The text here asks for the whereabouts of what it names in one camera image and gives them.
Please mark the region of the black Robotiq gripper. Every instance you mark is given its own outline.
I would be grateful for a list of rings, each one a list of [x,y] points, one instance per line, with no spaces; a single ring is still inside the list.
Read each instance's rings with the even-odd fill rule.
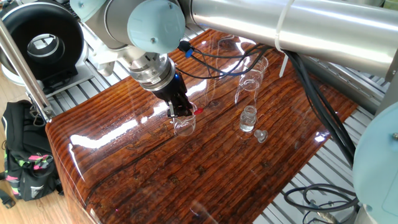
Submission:
[[[189,102],[186,96],[187,87],[181,76],[181,74],[175,74],[173,79],[165,87],[158,91],[154,91],[153,94],[161,100],[167,102],[168,110],[167,116],[174,118],[181,116],[191,116],[193,106]]]

